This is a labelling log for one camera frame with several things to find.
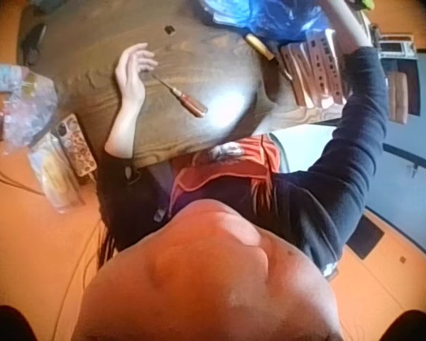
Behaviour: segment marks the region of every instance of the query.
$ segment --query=wooden table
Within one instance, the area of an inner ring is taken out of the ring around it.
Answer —
[[[35,72],[54,79],[60,116],[74,112],[100,151],[119,108],[114,68],[124,48],[149,42],[156,74],[209,107],[196,119],[144,75],[134,156],[147,166],[226,141],[340,116],[297,106],[291,84],[236,31],[208,26],[197,0],[70,0],[46,21]],[[176,34],[169,36],[164,27]]]

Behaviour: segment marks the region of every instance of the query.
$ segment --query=person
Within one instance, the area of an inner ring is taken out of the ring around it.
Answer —
[[[109,231],[102,256],[119,253],[84,292],[73,340],[342,340],[324,275],[363,214],[388,92],[378,54],[344,1],[319,1],[347,54],[353,94],[305,172],[278,173],[270,141],[251,139],[232,151],[244,145],[262,158],[239,153],[227,162],[207,153],[198,166],[174,166],[178,180],[167,194],[148,168],[132,167],[145,99],[139,73],[157,62],[147,44],[124,51],[116,68],[121,108],[98,177]],[[257,166],[244,174],[242,163]]]

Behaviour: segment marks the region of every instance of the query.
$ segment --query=sleeve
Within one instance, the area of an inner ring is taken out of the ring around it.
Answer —
[[[388,121],[386,78],[374,48],[346,59],[353,94],[320,159],[306,172],[278,175],[278,214],[287,238],[318,266],[337,261],[363,214]]]
[[[97,181],[99,210],[119,251],[162,225],[155,221],[161,193],[147,168],[134,170],[131,159],[103,152]]]

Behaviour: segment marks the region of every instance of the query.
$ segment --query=blue plastic bag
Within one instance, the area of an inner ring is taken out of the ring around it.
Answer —
[[[217,23],[248,28],[276,41],[302,40],[307,30],[328,28],[315,0],[200,0]]]

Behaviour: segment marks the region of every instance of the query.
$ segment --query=wooden board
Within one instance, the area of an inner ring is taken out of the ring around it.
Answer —
[[[147,96],[134,141],[137,166],[340,116],[299,109],[291,84],[274,64],[241,34],[205,22],[195,0],[70,0],[47,19],[33,70],[54,79],[60,117],[74,112],[99,156],[119,108],[115,64],[124,48],[148,42],[160,63],[155,73],[209,112],[203,119],[192,117],[166,88],[143,75]],[[167,35],[166,25],[176,34]]]

